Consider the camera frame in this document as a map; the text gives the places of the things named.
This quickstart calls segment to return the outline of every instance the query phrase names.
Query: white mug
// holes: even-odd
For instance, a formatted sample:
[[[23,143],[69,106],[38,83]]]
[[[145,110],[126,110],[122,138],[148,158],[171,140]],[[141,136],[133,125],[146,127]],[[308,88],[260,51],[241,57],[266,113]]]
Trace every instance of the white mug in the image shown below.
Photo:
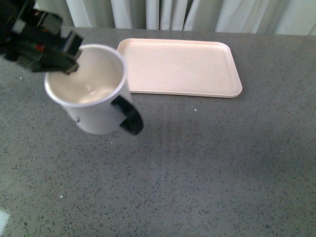
[[[101,44],[87,44],[79,49],[82,53],[76,72],[46,73],[48,96],[85,132],[106,134],[122,127],[137,135],[143,122],[131,104],[124,58]]]

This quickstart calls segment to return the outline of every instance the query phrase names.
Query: black mug handle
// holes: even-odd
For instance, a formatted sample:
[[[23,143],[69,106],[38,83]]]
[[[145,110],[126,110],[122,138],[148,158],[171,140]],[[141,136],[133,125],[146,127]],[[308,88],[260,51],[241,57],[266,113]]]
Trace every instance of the black mug handle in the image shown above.
[[[126,116],[126,119],[119,125],[133,135],[143,130],[143,120],[137,110],[122,96],[118,95],[111,104],[118,108]]]

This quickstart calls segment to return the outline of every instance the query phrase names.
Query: tray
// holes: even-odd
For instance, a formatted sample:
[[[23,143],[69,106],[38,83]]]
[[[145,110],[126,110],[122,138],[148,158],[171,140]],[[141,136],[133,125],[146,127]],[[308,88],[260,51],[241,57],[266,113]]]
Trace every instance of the tray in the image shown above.
[[[125,39],[132,93],[231,98],[242,91],[230,48],[220,42]]]

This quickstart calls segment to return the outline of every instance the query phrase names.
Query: table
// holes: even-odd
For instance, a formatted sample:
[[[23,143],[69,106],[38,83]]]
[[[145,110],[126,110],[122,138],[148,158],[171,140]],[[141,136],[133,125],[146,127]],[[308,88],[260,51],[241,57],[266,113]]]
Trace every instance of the table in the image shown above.
[[[115,48],[127,38],[223,42],[243,91],[133,94],[144,130],[95,136],[49,99],[43,73],[1,59],[3,236],[316,233],[315,37],[75,30],[83,44]]]

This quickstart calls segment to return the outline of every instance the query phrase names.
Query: curtain fold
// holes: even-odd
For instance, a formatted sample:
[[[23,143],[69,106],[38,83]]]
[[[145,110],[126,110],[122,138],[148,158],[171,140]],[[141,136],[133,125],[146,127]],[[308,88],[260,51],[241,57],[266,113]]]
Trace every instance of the curtain fold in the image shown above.
[[[316,0],[37,0],[65,26],[316,35]]]

